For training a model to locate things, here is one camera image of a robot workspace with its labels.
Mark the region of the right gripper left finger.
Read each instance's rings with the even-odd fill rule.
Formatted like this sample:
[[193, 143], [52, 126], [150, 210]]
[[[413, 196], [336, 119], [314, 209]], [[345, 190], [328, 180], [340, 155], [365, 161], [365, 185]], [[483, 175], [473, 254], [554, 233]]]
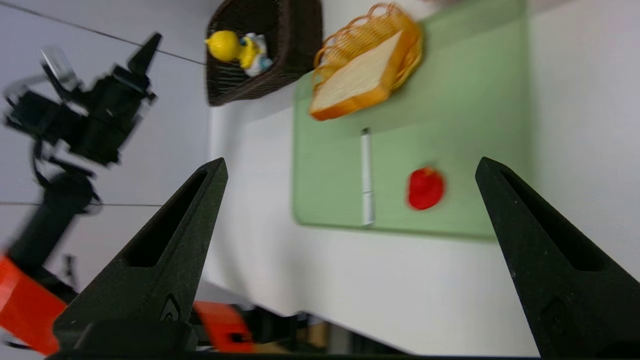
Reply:
[[61, 354], [185, 354], [195, 296], [228, 180], [200, 166], [54, 322]]

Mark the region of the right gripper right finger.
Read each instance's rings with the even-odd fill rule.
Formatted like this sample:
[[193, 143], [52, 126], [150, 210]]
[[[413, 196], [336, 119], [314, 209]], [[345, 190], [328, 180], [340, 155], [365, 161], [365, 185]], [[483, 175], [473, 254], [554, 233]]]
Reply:
[[509, 167], [475, 180], [540, 356], [637, 359], [639, 282]]

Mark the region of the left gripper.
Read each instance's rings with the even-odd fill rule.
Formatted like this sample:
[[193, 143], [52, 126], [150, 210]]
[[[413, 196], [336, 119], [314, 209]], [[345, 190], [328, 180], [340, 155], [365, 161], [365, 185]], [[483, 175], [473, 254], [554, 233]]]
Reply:
[[75, 154], [101, 166], [118, 164], [121, 147], [137, 127], [144, 101], [153, 100], [147, 73], [163, 35], [154, 32], [131, 55], [127, 68], [116, 65], [85, 93], [85, 124], [75, 142]]

